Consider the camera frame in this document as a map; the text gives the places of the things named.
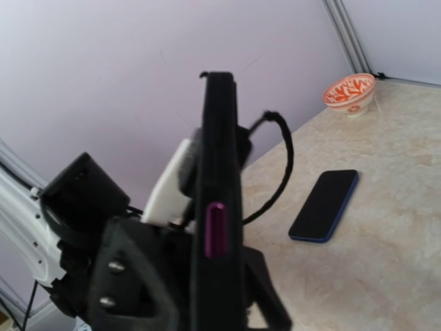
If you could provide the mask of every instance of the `beige marble surface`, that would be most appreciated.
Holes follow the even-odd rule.
[[[289,185],[245,243],[265,253],[294,330],[441,330],[441,89],[378,82],[368,113],[324,111],[293,141]],[[285,162],[280,144],[246,169],[245,214]],[[331,241],[289,239],[320,173],[347,168],[361,178]]]

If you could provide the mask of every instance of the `white wall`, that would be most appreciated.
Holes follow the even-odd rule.
[[[48,180],[88,151],[138,207],[200,123],[201,71],[234,73],[243,125],[292,130],[350,73],[321,0],[3,0],[0,44],[2,139]],[[254,157],[281,140],[264,127]]]
[[[375,72],[441,85],[440,0],[343,0]]]

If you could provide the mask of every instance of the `orange and white bowl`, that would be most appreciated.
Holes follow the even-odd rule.
[[[322,99],[329,109],[348,117],[359,117],[368,110],[375,83],[371,74],[352,74],[329,86]]]

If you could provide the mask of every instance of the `silver screw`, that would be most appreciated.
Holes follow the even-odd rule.
[[[115,274],[119,274],[125,270],[125,266],[121,262],[111,261],[109,262],[109,269]]]
[[[99,299],[99,303],[103,308],[113,308],[114,306],[116,306],[115,300],[110,297],[102,297],[101,299]]]

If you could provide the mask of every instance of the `magenta oval slot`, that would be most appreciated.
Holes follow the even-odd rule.
[[[205,217],[205,256],[212,259],[227,252],[227,211],[220,202],[207,207]]]

